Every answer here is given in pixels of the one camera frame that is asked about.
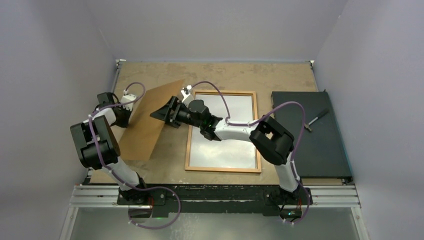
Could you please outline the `brown backing board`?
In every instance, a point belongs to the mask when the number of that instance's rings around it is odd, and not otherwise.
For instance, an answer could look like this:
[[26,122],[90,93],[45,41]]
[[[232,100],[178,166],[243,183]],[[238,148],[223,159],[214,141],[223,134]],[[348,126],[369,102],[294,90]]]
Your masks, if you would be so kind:
[[146,91],[119,140],[124,161],[148,161],[159,139],[164,122],[150,116],[163,107],[183,87],[182,79]]

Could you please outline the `wooden picture frame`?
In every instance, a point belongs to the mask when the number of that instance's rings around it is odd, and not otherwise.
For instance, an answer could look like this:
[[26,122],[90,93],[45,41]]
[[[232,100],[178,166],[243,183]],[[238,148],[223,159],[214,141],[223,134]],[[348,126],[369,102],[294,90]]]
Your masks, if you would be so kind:
[[[219,95],[213,90],[194,90],[196,100],[203,100],[212,114],[225,118],[231,115],[236,121],[246,123],[258,118],[257,95],[254,91],[224,90]],[[229,172],[259,174],[262,172],[261,156],[249,142],[226,138],[207,140],[197,127],[189,126],[185,155],[186,171]]]

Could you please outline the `plant photo print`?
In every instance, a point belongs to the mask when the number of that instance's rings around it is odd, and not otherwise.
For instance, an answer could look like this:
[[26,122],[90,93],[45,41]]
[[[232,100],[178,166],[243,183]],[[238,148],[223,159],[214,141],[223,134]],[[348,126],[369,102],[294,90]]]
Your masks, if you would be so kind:
[[[223,96],[231,121],[248,122],[258,118],[254,92],[227,92]],[[199,128],[190,126],[185,169],[259,173],[260,156],[252,143],[240,140],[210,141],[201,135]]]

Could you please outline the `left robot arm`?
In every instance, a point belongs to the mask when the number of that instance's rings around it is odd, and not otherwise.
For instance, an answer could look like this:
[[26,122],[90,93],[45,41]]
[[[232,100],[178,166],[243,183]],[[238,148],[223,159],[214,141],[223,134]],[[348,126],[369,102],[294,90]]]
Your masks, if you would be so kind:
[[79,161],[85,168],[99,170],[119,185],[119,198],[142,205],[149,199],[145,181],[122,160],[113,126],[127,128],[138,96],[112,92],[97,95],[98,105],[88,118],[70,127]]

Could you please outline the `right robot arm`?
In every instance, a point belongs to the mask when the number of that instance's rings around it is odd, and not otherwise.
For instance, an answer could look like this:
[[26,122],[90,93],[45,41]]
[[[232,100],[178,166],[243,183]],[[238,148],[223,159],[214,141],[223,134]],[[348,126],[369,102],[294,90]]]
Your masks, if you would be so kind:
[[252,122],[230,122],[228,118],[213,115],[201,99],[185,103],[172,96],[150,117],[174,128],[179,128],[181,124],[197,127],[209,141],[252,143],[260,155],[274,166],[282,200],[292,204],[300,198],[301,178],[294,162],[295,137],[270,115],[263,115]]

